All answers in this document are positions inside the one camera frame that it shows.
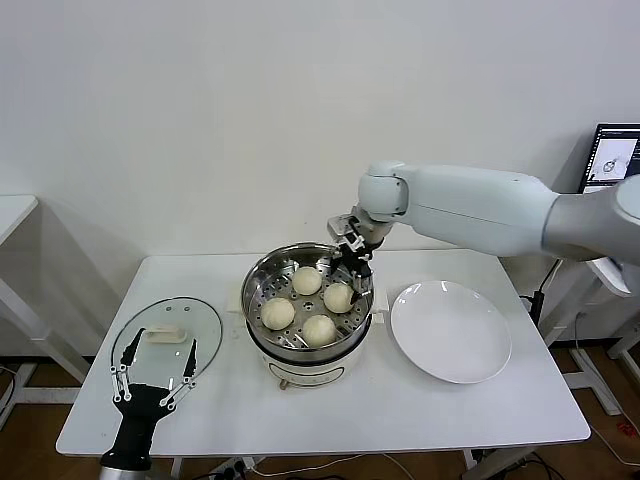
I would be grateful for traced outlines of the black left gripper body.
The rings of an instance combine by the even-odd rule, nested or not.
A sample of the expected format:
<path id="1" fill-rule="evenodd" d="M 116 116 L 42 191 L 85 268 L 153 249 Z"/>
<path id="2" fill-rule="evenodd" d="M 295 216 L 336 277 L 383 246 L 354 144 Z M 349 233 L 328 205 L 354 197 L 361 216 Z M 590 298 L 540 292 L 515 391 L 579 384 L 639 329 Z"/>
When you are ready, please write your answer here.
<path id="1" fill-rule="evenodd" d="M 149 470 L 150 450 L 156 424 L 171 413 L 161 406 L 170 391 L 146 384 L 129 386 L 131 399 L 115 402 L 122 420 L 112 448 L 101 457 L 103 467 L 119 470 Z"/>

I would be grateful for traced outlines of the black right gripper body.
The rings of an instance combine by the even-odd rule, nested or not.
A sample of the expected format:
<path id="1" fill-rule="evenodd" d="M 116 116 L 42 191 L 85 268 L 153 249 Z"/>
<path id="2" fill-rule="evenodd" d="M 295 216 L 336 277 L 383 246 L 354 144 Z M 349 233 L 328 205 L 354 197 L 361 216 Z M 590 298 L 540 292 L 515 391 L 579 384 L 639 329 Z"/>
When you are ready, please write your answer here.
<path id="1" fill-rule="evenodd" d="M 336 245 L 334 252 L 342 252 L 344 254 L 345 260 L 343 267 L 354 277 L 355 274 L 372 274 L 369 262 L 373 258 L 373 252 L 375 250 L 376 245 L 367 242 L 355 251 L 353 251 L 347 243 L 340 242 Z"/>

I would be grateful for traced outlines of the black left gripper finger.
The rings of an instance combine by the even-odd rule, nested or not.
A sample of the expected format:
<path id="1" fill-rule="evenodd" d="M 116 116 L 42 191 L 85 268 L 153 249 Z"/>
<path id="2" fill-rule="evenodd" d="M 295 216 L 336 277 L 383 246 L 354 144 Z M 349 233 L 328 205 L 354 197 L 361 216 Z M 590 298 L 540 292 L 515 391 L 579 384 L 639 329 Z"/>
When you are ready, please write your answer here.
<path id="1" fill-rule="evenodd" d="M 197 367 L 196 351 L 197 340 L 193 339 L 183 370 L 182 380 L 160 400 L 160 407 L 175 408 L 177 404 L 194 388 L 193 378 L 195 377 Z"/>
<path id="2" fill-rule="evenodd" d="M 146 331 L 145 327 L 123 328 L 111 348 L 109 375 L 114 403 L 129 402 L 134 385 L 142 384 L 141 373 L 135 370 L 137 351 Z"/>

